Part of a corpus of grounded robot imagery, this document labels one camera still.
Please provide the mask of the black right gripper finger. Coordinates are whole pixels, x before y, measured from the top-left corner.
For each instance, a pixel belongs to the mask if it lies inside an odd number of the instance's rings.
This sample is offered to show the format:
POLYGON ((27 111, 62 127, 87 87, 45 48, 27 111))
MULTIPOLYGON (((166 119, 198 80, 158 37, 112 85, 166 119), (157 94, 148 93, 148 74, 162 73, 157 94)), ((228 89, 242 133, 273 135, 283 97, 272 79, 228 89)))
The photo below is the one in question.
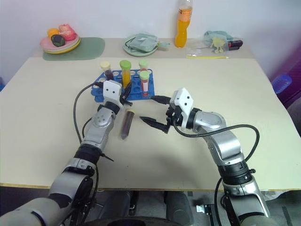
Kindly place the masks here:
POLYGON ((170 128, 169 124, 160 123, 156 119, 146 117, 146 116, 140 116, 139 118, 143 122, 145 122, 146 124, 148 124, 149 126, 155 128, 155 129, 159 129, 159 130, 163 131, 166 134, 169 132, 169 128, 170 128))
POLYGON ((151 96, 150 99, 164 105, 168 105, 171 100, 170 97, 166 97, 166 96, 151 96))

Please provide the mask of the blue test tube rack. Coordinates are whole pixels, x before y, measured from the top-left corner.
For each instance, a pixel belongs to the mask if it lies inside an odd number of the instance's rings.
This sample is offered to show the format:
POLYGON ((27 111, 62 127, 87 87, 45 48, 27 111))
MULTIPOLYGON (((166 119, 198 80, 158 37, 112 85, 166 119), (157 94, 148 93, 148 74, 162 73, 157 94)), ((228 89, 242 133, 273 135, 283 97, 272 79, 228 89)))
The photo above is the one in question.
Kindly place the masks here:
MULTIPOLYGON (((139 69, 131 70, 132 88, 127 98, 127 101, 146 100, 146 99, 150 99, 150 97, 155 95, 153 71, 151 69, 148 69, 148 72, 150 74, 149 90, 147 94, 143 94, 141 80, 139 77, 140 70, 139 69)), ((98 103, 102 103, 104 100, 103 89, 98 86, 93 86, 91 88, 91 95, 94 96, 95 101, 98 103)))

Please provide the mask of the green cap orange liquid tube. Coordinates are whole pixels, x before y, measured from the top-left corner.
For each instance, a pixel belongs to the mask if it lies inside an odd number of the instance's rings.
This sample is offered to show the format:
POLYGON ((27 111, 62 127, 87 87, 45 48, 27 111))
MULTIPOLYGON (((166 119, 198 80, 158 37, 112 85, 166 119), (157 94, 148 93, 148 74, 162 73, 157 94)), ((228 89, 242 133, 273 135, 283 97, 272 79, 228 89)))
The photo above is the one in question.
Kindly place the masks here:
POLYGON ((128 60, 122 60, 119 65, 122 70, 121 75, 123 88, 126 89, 126 87, 131 83, 131 63, 128 60))

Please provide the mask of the yellow cap dark liquid tube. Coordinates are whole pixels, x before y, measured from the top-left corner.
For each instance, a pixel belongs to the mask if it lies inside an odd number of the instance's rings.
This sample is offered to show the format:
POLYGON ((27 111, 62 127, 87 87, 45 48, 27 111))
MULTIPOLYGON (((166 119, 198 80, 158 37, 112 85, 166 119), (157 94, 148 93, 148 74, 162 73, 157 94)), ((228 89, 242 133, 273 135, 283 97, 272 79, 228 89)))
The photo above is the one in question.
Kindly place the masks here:
POLYGON ((101 68, 103 69, 103 71, 104 71, 104 75, 105 75, 105 77, 106 77, 106 80, 114 80, 114 75, 113 75, 113 72, 112 72, 112 70, 111 70, 111 64, 110 64, 110 62, 109 61, 102 61, 101 63, 100 63, 100 66, 101 66, 101 68))

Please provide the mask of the pale green zip pouch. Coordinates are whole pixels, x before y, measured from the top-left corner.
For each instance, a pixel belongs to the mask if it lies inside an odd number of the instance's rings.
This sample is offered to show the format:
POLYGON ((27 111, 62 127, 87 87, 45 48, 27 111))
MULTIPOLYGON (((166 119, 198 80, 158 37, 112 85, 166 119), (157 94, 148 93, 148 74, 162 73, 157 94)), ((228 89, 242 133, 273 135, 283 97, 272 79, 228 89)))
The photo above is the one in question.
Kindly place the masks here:
POLYGON ((125 46, 131 50, 151 52, 158 45, 158 37, 148 33, 138 33, 125 41, 125 46))

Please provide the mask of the small teal scoop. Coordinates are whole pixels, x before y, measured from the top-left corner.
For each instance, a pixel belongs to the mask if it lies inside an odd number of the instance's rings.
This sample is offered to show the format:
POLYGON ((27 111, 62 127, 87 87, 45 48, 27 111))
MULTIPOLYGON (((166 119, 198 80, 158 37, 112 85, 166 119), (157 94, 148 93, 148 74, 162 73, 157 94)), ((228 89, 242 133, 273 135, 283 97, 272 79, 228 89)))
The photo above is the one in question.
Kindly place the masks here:
POLYGON ((157 48, 159 50, 167 51, 170 48, 171 43, 169 42, 158 42, 157 48))

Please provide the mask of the green placemat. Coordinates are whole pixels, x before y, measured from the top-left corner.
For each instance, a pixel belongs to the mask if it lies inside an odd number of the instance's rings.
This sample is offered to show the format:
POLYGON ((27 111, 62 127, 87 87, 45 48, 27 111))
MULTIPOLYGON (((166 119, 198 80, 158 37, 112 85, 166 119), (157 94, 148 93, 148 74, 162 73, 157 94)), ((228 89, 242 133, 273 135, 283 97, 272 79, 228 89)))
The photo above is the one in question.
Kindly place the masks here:
POLYGON ((105 40, 97 37, 81 38, 79 44, 74 49, 61 53, 50 54, 43 53, 43 59, 46 61, 78 61, 91 60, 98 58, 104 51, 105 40))

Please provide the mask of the stack of pastel plates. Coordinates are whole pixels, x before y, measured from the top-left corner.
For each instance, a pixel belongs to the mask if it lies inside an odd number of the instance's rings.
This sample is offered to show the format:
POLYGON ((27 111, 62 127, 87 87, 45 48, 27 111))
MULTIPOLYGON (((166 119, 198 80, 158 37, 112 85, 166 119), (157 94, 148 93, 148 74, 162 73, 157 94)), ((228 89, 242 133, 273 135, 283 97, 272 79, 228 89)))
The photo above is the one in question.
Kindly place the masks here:
POLYGON ((40 45, 44 52, 50 54, 62 54, 75 49, 80 44, 80 37, 76 35, 74 40, 66 41, 65 45, 56 47, 49 37, 45 37, 40 41, 40 45))

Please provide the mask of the yellow green toy figure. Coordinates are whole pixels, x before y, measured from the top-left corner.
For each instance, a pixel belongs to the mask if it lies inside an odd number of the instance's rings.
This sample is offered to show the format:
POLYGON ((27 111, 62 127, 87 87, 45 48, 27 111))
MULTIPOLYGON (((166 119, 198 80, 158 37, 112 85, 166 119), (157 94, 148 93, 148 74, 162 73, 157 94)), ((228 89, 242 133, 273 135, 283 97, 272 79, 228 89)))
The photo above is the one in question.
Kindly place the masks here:
POLYGON ((214 53, 223 53, 224 52, 223 47, 225 44, 226 42, 223 39, 213 37, 211 48, 214 50, 214 53))

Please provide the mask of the clear bag with toys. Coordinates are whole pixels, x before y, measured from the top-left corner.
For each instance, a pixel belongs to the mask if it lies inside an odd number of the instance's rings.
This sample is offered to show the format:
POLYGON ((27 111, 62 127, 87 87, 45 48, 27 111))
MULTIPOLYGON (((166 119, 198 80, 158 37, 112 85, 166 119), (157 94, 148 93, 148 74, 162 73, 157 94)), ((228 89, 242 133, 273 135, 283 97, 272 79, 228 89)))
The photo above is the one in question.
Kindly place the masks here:
POLYGON ((233 37, 225 31, 207 31, 204 33, 203 43, 209 47, 212 45, 213 38, 220 38, 226 40, 227 42, 234 40, 233 37))

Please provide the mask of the pink toy apple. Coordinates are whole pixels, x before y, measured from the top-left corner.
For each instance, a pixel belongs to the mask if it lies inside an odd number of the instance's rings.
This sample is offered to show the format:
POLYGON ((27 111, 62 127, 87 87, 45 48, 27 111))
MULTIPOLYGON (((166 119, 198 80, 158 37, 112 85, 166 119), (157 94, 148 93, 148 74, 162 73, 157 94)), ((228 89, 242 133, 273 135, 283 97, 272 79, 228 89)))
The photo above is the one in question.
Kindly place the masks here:
POLYGON ((76 38, 76 32, 71 28, 69 24, 61 24, 59 25, 59 32, 60 35, 63 36, 63 38, 66 41, 71 41, 76 38))

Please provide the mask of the dark toy avocado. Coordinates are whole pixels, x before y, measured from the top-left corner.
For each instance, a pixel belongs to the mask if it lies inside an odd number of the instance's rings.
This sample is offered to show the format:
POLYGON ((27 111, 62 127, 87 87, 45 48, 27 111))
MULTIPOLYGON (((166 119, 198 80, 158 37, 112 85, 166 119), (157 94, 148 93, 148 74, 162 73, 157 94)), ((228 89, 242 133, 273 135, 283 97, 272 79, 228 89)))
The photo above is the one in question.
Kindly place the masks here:
POLYGON ((51 36, 52 44, 56 47, 61 47, 65 45, 65 39, 63 36, 59 34, 55 34, 51 36))

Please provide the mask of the red and black device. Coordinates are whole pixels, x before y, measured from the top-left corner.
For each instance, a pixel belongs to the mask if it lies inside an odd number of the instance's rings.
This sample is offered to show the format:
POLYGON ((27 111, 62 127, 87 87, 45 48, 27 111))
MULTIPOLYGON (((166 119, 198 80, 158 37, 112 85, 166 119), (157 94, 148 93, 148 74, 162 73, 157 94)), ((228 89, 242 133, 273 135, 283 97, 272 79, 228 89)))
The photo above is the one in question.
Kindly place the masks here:
POLYGON ((232 40, 228 42, 229 51, 238 50, 242 47, 242 40, 232 40))

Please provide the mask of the blue ribbed container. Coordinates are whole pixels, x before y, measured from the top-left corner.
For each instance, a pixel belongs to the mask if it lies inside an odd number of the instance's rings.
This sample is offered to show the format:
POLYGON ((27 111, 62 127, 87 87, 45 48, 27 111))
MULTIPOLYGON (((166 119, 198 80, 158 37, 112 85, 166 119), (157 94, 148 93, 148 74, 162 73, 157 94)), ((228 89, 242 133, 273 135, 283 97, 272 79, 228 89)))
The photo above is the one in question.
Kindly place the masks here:
POLYGON ((277 76, 272 81, 272 87, 276 94, 282 93, 286 88, 288 88, 292 83, 292 78, 289 75, 282 74, 277 76))

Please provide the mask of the metal bracket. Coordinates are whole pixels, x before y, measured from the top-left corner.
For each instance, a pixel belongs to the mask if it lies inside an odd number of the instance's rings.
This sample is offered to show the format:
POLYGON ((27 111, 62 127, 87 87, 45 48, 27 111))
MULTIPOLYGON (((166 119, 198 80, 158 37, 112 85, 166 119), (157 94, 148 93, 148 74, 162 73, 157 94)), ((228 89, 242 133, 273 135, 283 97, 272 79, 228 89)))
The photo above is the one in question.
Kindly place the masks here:
POLYGON ((196 212, 206 214, 206 215, 211 215, 212 214, 211 204, 196 205, 196 212))

